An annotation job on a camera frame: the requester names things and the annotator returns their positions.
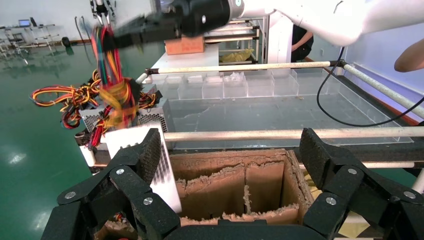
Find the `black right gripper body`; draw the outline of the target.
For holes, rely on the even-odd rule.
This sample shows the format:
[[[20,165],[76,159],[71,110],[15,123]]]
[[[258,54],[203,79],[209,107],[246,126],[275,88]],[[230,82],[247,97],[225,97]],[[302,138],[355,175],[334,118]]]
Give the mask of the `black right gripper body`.
[[[187,37],[223,27],[231,13],[227,0],[176,0],[174,9],[179,17],[181,33]]]

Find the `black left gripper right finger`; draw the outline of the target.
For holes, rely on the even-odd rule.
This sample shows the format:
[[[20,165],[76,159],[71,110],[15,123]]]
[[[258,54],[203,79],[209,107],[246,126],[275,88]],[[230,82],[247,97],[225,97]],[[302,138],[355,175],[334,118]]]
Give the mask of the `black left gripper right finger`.
[[[424,198],[368,169],[348,149],[324,143],[311,128],[301,134],[303,165],[321,190],[303,225],[332,240],[350,212],[382,231],[385,240],[424,237]]]

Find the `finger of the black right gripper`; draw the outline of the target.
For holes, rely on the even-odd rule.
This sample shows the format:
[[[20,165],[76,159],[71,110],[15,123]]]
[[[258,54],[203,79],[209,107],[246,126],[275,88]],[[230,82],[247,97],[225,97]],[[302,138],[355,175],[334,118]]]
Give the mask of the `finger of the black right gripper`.
[[[144,17],[142,27],[170,27],[180,29],[181,18],[180,15],[176,14],[175,12],[154,12]]]
[[[172,24],[123,25],[113,32],[111,49],[125,49],[132,46],[163,42],[181,38],[181,31]]]

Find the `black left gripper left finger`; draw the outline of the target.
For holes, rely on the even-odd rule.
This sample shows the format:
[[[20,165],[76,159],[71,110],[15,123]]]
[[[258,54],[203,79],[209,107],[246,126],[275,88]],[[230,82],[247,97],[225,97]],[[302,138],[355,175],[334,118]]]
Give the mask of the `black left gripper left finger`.
[[[150,129],[142,142],[120,149],[102,171],[57,197],[44,240],[91,240],[110,216],[123,212],[139,236],[163,240],[180,218],[151,188],[161,158],[161,137]]]

